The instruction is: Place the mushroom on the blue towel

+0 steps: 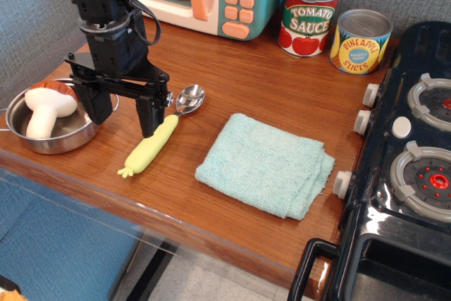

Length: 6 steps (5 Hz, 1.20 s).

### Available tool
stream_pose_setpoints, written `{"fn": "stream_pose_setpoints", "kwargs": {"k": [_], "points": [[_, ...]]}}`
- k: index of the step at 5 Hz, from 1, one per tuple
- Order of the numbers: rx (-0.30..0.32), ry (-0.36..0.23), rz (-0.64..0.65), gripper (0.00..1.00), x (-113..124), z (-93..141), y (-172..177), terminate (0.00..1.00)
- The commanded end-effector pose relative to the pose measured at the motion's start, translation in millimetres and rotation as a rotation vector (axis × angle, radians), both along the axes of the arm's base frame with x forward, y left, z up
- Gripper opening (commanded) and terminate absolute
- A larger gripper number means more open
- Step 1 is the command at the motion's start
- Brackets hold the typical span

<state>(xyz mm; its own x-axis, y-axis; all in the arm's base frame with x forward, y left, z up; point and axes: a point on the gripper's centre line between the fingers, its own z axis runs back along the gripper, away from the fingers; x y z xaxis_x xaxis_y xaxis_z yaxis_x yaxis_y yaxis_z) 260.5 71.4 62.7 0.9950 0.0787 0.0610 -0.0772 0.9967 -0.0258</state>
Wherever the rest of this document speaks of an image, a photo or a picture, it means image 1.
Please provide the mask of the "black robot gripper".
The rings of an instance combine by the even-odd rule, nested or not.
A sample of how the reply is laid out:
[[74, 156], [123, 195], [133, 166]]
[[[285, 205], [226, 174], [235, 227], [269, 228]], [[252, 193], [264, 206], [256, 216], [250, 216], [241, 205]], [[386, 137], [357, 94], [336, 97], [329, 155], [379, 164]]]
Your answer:
[[148, 60], [144, 16], [127, 8], [118, 20], [78, 25], [89, 51], [66, 57], [72, 68], [75, 92], [90, 120], [101, 125], [113, 112], [110, 94], [136, 99], [143, 137], [151, 137], [163, 123], [165, 108], [173, 95], [169, 75]]

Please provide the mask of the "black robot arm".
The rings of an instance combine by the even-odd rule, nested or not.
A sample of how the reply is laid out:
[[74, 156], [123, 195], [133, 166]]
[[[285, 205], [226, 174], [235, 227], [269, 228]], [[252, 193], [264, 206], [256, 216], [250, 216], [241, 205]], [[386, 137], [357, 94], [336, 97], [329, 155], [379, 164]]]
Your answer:
[[135, 100], [144, 137], [163, 123], [172, 94], [169, 75], [148, 59], [149, 46], [138, 0], [72, 0], [89, 50], [69, 54], [75, 91], [90, 119], [102, 124], [112, 113], [111, 95]]

